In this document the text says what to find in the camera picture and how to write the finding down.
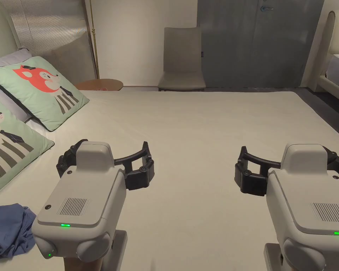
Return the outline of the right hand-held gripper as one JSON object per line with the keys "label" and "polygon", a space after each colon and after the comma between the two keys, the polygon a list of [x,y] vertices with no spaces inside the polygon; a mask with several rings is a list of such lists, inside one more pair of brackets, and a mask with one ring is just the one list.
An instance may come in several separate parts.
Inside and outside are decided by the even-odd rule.
{"label": "right hand-held gripper", "polygon": [[[259,173],[248,169],[249,162],[260,166]],[[278,241],[264,246],[268,271],[339,271],[336,152],[319,144],[289,143],[280,163],[242,146],[234,181],[244,194],[266,195]]]}

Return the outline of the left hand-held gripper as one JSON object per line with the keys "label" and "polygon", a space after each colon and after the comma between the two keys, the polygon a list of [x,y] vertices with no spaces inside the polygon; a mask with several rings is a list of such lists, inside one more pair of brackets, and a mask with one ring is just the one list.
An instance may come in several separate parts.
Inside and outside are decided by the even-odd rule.
{"label": "left hand-held gripper", "polygon": [[[147,141],[139,152],[115,160],[108,143],[87,141],[80,140],[59,156],[61,179],[36,216],[32,233],[45,259],[103,259],[102,271],[119,271],[127,233],[116,226],[126,189],[149,187],[154,160]],[[132,163],[139,159],[142,165],[134,170]]]}

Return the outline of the person's left hand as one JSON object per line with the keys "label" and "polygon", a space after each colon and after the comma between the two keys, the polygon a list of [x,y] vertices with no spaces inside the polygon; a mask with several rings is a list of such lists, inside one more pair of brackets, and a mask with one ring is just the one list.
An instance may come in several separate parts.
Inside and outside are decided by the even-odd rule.
{"label": "person's left hand", "polygon": [[65,271],[100,271],[103,259],[93,262],[83,262],[78,258],[63,258]]}

